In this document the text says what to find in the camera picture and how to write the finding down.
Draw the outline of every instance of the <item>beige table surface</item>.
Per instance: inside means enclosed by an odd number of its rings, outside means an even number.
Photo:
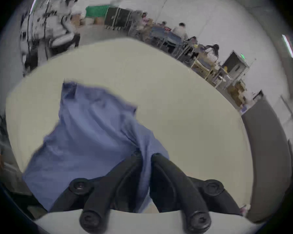
[[[52,58],[10,93],[7,129],[22,172],[59,120],[64,80],[103,86],[137,105],[138,121],[154,132],[186,175],[217,179],[239,206],[250,202],[252,157],[239,113],[182,63],[129,38]]]

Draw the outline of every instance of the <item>blue cloth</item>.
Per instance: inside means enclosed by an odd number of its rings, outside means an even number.
[[[143,167],[137,212],[143,211],[150,201],[151,156],[161,153],[168,158],[168,153],[152,131],[137,122],[136,109],[102,88],[63,83],[60,120],[23,174],[46,210],[73,179],[104,176],[138,148]]]

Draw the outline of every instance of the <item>hair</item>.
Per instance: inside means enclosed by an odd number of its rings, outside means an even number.
[[[218,44],[215,44],[212,46],[213,50],[214,50],[214,54],[215,56],[218,57],[218,50],[219,50],[219,45]]]

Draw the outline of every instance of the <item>white wall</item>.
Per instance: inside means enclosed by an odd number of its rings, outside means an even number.
[[[78,0],[74,11],[111,0]],[[235,0],[123,0],[121,7],[148,12],[148,17],[167,21],[169,27],[186,24],[189,36],[199,43],[219,44],[219,60],[232,50],[243,53],[251,66],[244,77],[250,96],[260,90],[274,107],[283,95],[289,97],[282,63],[274,45],[258,21]]]
[[[20,51],[21,16],[33,0],[20,4],[0,34],[0,114],[4,114],[8,93],[23,78],[24,65]]]

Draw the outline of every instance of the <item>ceiling light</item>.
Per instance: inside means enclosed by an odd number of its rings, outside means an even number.
[[[32,3],[31,8],[30,8],[30,11],[29,11],[29,14],[32,12],[32,10],[33,10],[33,8],[34,8],[34,6],[35,6],[36,1],[37,1],[37,0],[34,0],[34,2]]]
[[[283,40],[284,40],[284,42],[286,44],[286,47],[287,47],[287,49],[289,51],[290,56],[293,58],[293,51],[292,51],[292,49],[290,47],[289,41],[287,40],[285,35],[282,35],[282,37],[283,37]]]

